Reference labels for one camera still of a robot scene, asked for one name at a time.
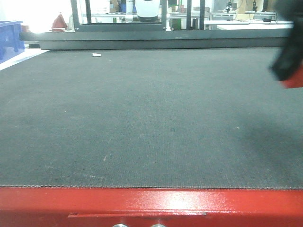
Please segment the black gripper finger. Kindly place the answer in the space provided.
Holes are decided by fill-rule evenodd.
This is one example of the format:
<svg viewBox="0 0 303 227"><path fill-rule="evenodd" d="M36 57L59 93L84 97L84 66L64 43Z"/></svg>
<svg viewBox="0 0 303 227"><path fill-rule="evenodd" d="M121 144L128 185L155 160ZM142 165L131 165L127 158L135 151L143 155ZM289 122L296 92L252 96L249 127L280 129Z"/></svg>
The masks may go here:
<svg viewBox="0 0 303 227"><path fill-rule="evenodd" d="M271 66L278 81L286 81L299 68L303 60L303 39L289 36L277 59Z"/></svg>

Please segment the white black robot base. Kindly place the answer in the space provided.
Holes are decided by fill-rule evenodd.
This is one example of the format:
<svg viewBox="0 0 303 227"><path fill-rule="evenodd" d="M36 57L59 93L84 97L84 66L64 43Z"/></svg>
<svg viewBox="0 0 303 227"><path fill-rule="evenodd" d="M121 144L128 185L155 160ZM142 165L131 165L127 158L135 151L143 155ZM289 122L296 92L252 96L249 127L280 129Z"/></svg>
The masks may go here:
<svg viewBox="0 0 303 227"><path fill-rule="evenodd" d="M170 30L167 0L126 0L125 5L126 23L133 23L137 18L143 25L155 25L163 31Z"/></svg>

